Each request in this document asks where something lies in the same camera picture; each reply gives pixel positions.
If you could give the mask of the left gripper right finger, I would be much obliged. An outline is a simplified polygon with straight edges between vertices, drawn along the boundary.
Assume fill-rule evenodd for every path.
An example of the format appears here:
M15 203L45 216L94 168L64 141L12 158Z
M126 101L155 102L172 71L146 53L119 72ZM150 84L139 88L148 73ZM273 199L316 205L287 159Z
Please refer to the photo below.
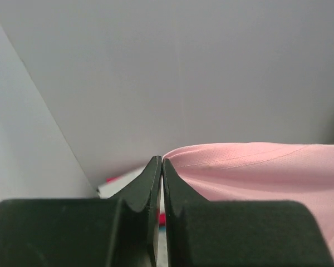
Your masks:
M334 266L314 216L295 201L209 201L163 161L170 266Z

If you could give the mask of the pink t shirt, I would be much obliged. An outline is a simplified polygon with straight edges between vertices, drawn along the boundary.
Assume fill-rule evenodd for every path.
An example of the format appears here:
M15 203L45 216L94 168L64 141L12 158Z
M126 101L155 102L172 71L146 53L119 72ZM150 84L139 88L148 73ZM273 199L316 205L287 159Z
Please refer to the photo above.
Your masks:
M211 201L302 203L315 216L334 258L334 145L202 144L175 149L165 158Z

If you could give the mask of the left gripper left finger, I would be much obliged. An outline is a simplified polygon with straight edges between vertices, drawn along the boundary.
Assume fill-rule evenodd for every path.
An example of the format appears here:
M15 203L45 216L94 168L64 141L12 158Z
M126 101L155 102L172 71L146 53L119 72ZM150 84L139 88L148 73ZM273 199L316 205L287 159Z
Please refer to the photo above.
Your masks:
M155 266L161 157L107 199L0 202L0 266Z

